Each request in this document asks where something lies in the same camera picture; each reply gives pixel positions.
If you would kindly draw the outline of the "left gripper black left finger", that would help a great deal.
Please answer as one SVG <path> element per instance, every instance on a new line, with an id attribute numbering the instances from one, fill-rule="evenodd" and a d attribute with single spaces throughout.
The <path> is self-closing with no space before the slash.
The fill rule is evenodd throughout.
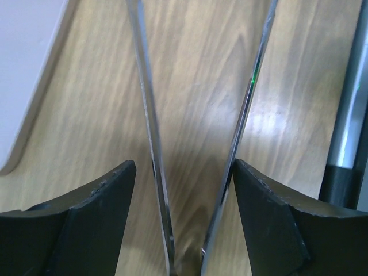
<path id="1" fill-rule="evenodd" d="M 127 160 L 64 195 L 1 213 L 1 274 L 115 275 L 135 177 Z"/>

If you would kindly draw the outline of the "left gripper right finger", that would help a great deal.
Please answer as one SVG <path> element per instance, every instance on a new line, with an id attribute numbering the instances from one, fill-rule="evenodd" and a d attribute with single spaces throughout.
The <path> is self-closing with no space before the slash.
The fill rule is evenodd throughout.
<path id="1" fill-rule="evenodd" d="M 238 159 L 233 181 L 253 275 L 366 275 L 367 213 L 316 200 Z"/>

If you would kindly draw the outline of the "metal tongs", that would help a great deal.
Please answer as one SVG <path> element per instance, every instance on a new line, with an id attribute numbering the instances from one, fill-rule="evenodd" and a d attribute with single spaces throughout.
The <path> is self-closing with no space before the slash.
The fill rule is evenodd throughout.
<path id="1" fill-rule="evenodd" d="M 128 1 L 167 275 L 204 275 L 276 1 Z"/>

